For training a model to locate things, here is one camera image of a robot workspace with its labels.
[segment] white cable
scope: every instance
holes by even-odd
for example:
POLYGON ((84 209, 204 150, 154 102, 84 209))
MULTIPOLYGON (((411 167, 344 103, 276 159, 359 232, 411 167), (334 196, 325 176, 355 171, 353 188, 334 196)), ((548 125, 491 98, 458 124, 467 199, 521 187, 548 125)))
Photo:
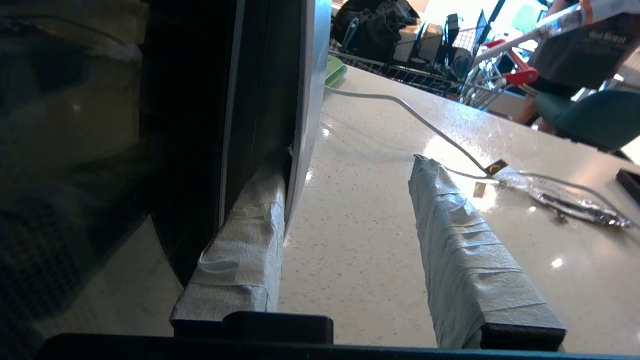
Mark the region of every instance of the white cable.
POLYGON ((484 169, 484 167, 482 165, 480 165, 480 163, 471 155, 469 154, 468 151, 465 150, 465 148, 463 148, 462 146, 460 146, 457 142, 453 141, 452 138, 448 137, 445 133, 443 133, 442 131, 440 131, 437 127, 435 127, 432 123, 430 123, 427 119, 425 119, 424 117, 422 117, 422 115, 418 114, 417 111, 415 111, 411 105, 407 104, 404 100, 395 97, 395 96, 391 96, 391 95, 384 95, 384 94, 363 94, 363 93, 359 93, 359 92, 349 92, 349 91, 343 91, 343 90, 337 90, 334 88, 331 88, 329 86, 325 86, 324 87, 325 90, 327 90, 328 92, 331 92, 333 94, 336 95, 342 95, 342 96, 350 96, 350 97, 360 97, 363 99, 381 99, 381 100, 391 100, 393 102, 395 102, 396 104, 402 106, 406 111, 408 111, 411 115, 413 115, 413 117, 415 117, 416 119, 418 119, 421 123, 423 123, 426 127, 430 128, 434 133, 436 133, 439 137, 443 138, 444 140, 446 140, 449 144, 453 145, 453 147, 455 147, 456 149, 460 150, 466 157, 468 157, 471 162, 477 166, 480 170, 482 170, 483 173, 487 174, 488 176, 490 176, 489 173, 487 173, 487 171, 484 169))
MULTIPOLYGON (((440 136, 441 138, 443 138, 444 140, 446 140, 449 144, 453 145, 456 149, 460 150, 460 152, 462 152, 466 157, 468 157, 471 162, 477 166, 480 170, 482 170, 482 172, 484 172, 487 176, 481 177, 481 176, 475 176, 475 175, 470 175, 470 174, 466 174, 464 172, 459 172, 459 171, 455 171, 455 170, 451 170, 447 167, 445 167, 443 165, 443 167, 445 167, 447 170, 461 175, 461 176, 466 176, 466 177, 470 177, 472 179, 478 179, 478 180, 483 180, 483 179, 491 179, 492 176, 491 174, 487 173, 487 171, 484 169, 484 167, 482 165, 480 165, 480 163, 471 155, 469 154, 468 151, 466 151, 462 146, 460 146, 458 143, 456 143, 452 138, 449 138, 445 133, 443 133, 442 131, 440 131, 437 127, 435 127, 432 123, 430 123, 427 119, 425 119, 424 117, 422 117, 422 115, 418 114, 417 111, 415 111, 415 109, 413 109, 411 107, 411 105, 407 104, 404 100, 392 96, 392 95, 384 95, 384 94, 363 94, 363 93, 359 93, 359 92, 348 92, 348 91, 344 91, 344 90, 338 90, 338 89, 334 89, 332 87, 329 86, 325 86, 324 87, 325 90, 336 94, 336 95, 342 95, 342 96, 350 96, 350 97, 359 97, 362 99, 382 99, 382 100, 391 100, 393 102, 395 102, 396 104, 402 106, 406 111, 408 111, 411 115, 413 115, 413 117, 415 117, 416 119, 418 119, 421 123, 423 123, 426 127, 430 128, 430 130, 432 130, 433 132, 435 132, 438 136, 440 136)), ((548 175, 542 175, 542 174, 537 174, 535 172, 530 172, 530 171, 518 171, 519 174, 523 175, 523 176, 530 176, 530 177, 538 177, 540 179, 546 179, 546 180, 550 180, 550 181, 554 181, 556 183, 565 185, 567 187, 570 188, 575 188, 578 190, 582 190, 584 192, 588 192, 591 195, 595 196, 596 198, 598 198, 599 200, 601 200, 605 205, 609 206, 609 208, 615 212, 617 212, 620 216, 626 218, 627 220, 629 220, 630 224, 633 225, 634 227, 640 229, 640 226, 638 226, 633 220, 631 220, 630 217, 624 215, 620 210, 618 210, 616 208, 616 206, 614 206, 611 201, 609 201, 606 197, 604 197, 603 195, 601 195, 600 193, 598 193, 597 191, 595 191, 594 189, 588 188, 587 186, 583 186, 583 185, 579 185, 579 184, 574 184, 574 183, 570 183, 568 181, 562 180, 562 179, 558 179, 556 177, 552 177, 552 176, 548 176, 548 175)))

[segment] teal chair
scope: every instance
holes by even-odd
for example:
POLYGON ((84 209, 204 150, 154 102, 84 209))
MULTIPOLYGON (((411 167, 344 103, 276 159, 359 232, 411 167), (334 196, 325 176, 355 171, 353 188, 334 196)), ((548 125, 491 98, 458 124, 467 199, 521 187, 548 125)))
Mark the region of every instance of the teal chair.
POLYGON ((536 96, 540 116, 556 135, 597 147, 619 150, 640 135, 640 93, 603 90, 573 102, 554 95, 536 96))

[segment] taped paper towel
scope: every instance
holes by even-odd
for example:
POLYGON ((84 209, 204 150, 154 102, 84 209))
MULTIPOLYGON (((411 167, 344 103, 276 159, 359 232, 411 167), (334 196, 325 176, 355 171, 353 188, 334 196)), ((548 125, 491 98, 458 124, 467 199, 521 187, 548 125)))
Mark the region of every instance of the taped paper towel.
POLYGON ((247 182, 225 225, 200 255, 171 320, 222 321, 234 311, 276 311, 282 272, 285 184, 278 166, 247 182))
POLYGON ((446 169, 416 155, 409 193, 438 347, 479 348, 498 328, 557 349, 564 326, 446 169))

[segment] speckled countertop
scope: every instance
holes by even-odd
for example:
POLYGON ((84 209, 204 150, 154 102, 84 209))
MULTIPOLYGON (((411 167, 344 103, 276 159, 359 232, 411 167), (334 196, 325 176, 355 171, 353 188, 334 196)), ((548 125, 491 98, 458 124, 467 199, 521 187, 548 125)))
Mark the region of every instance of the speckled countertop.
MULTIPOLYGON (((342 90, 396 95, 481 163, 502 158, 586 184, 640 220, 615 181, 640 167, 349 68, 342 90)), ((279 311, 324 314, 335 342, 435 347, 407 188, 413 154, 472 172, 473 165, 398 105, 325 95, 300 205, 285 240, 279 311)), ((640 354, 640 234, 569 219, 509 190, 461 189, 564 320, 568 352, 640 354)))

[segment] metal cart basket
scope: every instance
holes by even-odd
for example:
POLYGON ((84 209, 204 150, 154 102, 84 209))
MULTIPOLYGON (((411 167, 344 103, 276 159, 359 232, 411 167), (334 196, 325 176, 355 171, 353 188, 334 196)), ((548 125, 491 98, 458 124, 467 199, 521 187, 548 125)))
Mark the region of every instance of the metal cart basket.
POLYGON ((398 42, 387 61, 376 61, 357 56, 357 49, 349 47, 349 41, 358 31, 358 22, 352 21, 343 44, 332 37, 329 53, 346 65, 458 100, 471 64, 489 29, 484 13, 481 13, 476 28, 456 30, 455 34, 445 28, 442 36, 438 35, 437 39, 432 39, 440 44, 436 56, 438 61, 424 61, 418 57, 420 47, 425 41, 421 33, 416 41, 398 42), (408 60, 399 61, 398 57, 408 60))
MULTIPOLYGON (((485 44, 487 49, 503 44, 496 40, 485 44)), ((519 53, 508 49, 504 53, 480 61, 470 72, 459 102, 479 110, 486 110, 498 96, 508 88, 517 86, 525 93, 535 95, 536 91, 527 84, 538 78, 538 71, 529 66, 519 53), (508 56, 515 65, 513 72, 501 74, 497 64, 508 56)))

